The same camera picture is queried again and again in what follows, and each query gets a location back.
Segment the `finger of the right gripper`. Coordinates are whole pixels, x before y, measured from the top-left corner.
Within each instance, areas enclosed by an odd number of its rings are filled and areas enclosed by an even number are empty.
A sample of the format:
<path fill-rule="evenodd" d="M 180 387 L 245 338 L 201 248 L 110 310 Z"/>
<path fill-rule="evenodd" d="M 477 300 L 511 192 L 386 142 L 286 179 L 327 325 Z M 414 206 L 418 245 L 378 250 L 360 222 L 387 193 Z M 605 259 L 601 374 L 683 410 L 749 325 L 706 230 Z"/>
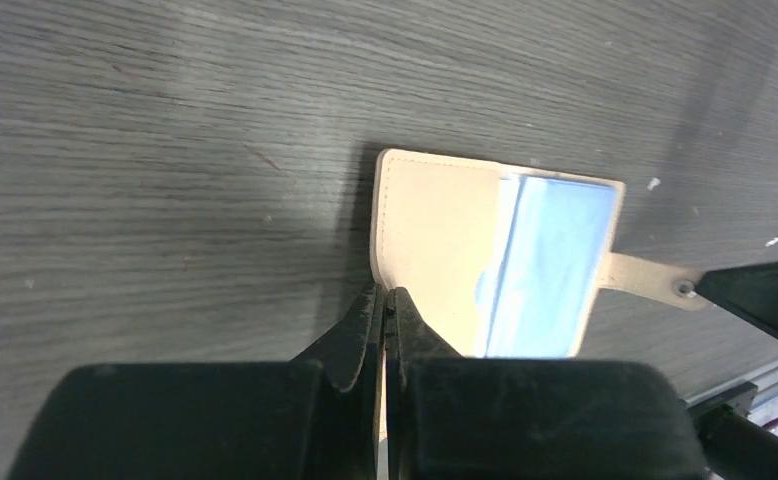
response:
<path fill-rule="evenodd" d="M 695 292 L 778 340 L 778 262 L 708 271 Z"/>

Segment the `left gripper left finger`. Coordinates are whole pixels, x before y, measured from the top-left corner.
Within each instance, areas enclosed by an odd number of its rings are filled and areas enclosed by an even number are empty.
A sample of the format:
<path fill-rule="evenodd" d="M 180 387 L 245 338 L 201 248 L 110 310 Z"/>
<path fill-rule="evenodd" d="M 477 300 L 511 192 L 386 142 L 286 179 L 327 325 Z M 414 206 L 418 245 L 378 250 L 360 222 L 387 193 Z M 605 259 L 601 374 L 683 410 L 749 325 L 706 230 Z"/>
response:
<path fill-rule="evenodd" d="M 384 293 L 366 285 L 288 361 L 69 371 L 12 479 L 373 479 Z"/>

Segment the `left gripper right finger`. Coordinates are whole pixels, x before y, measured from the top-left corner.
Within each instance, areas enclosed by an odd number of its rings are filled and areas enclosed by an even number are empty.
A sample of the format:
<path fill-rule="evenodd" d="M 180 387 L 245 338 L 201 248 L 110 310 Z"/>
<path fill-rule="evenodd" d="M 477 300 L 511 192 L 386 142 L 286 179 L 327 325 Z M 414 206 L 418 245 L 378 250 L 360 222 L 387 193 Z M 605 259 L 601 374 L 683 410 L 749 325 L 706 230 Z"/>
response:
<path fill-rule="evenodd" d="M 409 292 L 385 307 L 393 479 L 700 479 L 667 378 L 630 361 L 466 358 Z"/>

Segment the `beige leather card holder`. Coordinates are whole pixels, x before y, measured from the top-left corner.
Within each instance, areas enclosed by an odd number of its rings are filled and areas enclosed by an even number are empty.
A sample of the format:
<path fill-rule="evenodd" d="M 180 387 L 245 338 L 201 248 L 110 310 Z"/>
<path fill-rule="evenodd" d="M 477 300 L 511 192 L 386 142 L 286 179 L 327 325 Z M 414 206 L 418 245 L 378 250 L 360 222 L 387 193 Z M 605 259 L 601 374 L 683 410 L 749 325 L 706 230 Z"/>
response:
<path fill-rule="evenodd" d="M 376 162 L 371 268 L 475 357 L 560 359 L 600 290 L 700 310 L 701 272 L 616 253 L 616 180 L 401 149 Z"/>

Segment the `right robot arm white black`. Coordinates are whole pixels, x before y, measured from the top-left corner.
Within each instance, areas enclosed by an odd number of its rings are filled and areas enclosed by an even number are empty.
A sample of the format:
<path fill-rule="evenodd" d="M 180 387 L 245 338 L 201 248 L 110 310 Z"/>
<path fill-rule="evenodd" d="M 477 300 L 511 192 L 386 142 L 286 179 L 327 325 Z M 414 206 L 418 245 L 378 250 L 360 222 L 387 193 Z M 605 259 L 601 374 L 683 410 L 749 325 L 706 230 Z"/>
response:
<path fill-rule="evenodd" d="M 778 262 L 708 271 L 694 292 L 778 340 Z M 778 479 L 778 436 L 734 403 L 754 390 L 747 382 L 689 408 L 707 468 L 723 479 Z"/>

